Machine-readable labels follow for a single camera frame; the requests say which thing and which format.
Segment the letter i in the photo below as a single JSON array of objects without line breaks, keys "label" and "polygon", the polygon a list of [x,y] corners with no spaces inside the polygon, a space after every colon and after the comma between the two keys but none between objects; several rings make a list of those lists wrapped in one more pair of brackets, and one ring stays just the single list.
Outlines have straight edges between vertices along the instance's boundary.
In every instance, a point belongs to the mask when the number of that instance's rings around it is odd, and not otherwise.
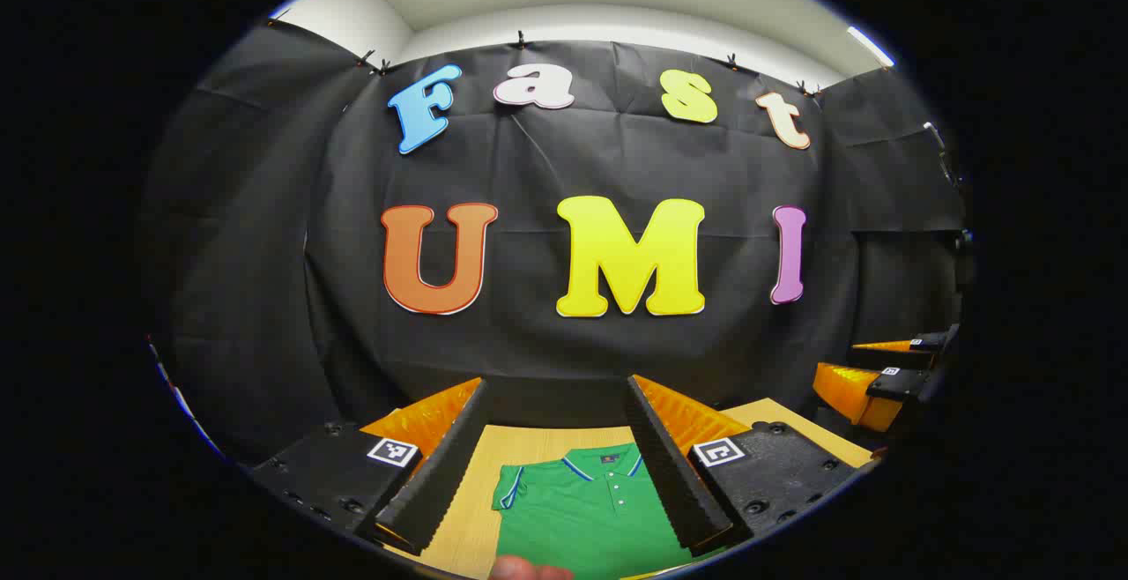
[{"label": "letter i", "polygon": [[779,228],[779,274],[776,285],[772,288],[772,302],[795,302],[803,295],[799,272],[807,214],[793,205],[781,205],[772,211],[772,218]]}]

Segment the orange letter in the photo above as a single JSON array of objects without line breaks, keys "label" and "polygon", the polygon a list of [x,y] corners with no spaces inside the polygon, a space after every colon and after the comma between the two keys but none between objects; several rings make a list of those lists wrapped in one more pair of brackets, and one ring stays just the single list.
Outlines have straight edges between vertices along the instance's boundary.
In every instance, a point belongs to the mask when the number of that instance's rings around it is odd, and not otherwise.
[{"label": "orange letter", "polygon": [[416,314],[448,316],[469,307],[482,291],[486,258],[486,226],[497,218],[490,203],[459,203],[447,212],[457,227],[455,276],[443,287],[420,276],[423,228],[434,220],[434,211],[423,205],[389,208],[380,216],[388,230],[384,246],[384,287],[400,307]]},{"label": "orange letter", "polygon": [[807,137],[807,133],[800,133],[795,129],[795,121],[792,118],[799,117],[799,107],[783,102],[783,96],[779,94],[761,95],[756,98],[756,103],[768,109],[768,118],[772,121],[772,126],[781,142],[797,150],[805,150],[807,147],[811,146],[811,139]]}]

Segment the table surface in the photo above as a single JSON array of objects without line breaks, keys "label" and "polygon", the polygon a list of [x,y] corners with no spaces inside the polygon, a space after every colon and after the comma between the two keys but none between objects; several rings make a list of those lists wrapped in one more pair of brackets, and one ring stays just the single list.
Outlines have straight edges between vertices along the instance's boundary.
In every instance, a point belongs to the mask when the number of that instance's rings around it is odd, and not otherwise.
[{"label": "table surface", "polygon": [[[790,424],[851,466],[861,467],[870,462],[870,450],[846,441],[773,399],[760,399],[722,412],[746,425],[761,421]],[[628,427],[559,430],[486,425],[431,545],[418,556],[395,547],[387,548],[426,566],[486,580],[501,529],[501,513],[490,508],[501,466],[550,462],[576,448],[601,448],[633,440]],[[429,570],[424,568],[420,571],[426,575]]]}]

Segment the wrinkled fabric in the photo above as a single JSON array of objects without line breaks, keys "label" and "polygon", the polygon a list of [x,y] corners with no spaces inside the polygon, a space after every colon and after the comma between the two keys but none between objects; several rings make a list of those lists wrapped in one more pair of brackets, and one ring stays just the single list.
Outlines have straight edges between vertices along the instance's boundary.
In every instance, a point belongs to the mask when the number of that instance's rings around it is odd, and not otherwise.
[{"label": "wrinkled fabric", "polygon": [[[506,71],[532,62],[572,71],[572,106],[494,102]],[[453,105],[434,112],[448,129],[399,155],[388,100],[447,64],[462,70]],[[707,79],[716,121],[666,113],[668,69]],[[810,149],[776,138],[755,103],[773,90],[800,111]],[[210,434],[256,458],[325,416],[369,423],[475,377],[504,424],[623,425],[632,374],[715,407],[772,397],[799,410],[819,360],[951,324],[940,323],[953,315],[951,252],[932,245],[961,227],[962,205],[929,115],[895,71],[811,98],[681,51],[536,42],[380,77],[314,34],[263,26],[203,79],[155,161],[142,246],[170,374]],[[572,195],[608,197],[636,239],[661,201],[700,203],[704,311],[624,315],[601,279],[607,315],[557,315],[570,231],[556,206]],[[499,210],[476,301],[450,316],[399,307],[382,284],[382,211],[434,210],[420,273],[442,285],[455,262],[446,213],[472,202]],[[804,293],[773,306],[778,205],[807,213]],[[913,284],[890,290],[892,278]]]}]

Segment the ceiling light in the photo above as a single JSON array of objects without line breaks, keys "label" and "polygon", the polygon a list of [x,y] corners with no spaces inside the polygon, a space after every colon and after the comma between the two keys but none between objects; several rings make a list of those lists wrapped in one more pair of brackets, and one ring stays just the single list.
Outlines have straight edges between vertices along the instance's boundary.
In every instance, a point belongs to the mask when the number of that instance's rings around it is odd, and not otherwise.
[{"label": "ceiling light", "polygon": [[849,30],[849,34],[853,35],[854,38],[857,38],[857,42],[862,42],[862,45],[865,46],[866,50],[870,50],[870,53],[873,54],[873,58],[878,59],[878,62],[881,62],[882,67],[893,67],[892,59],[887,56],[884,51],[879,50],[878,45],[874,45],[870,38],[866,38],[861,30],[854,29],[853,26],[851,26],[847,30]]}]

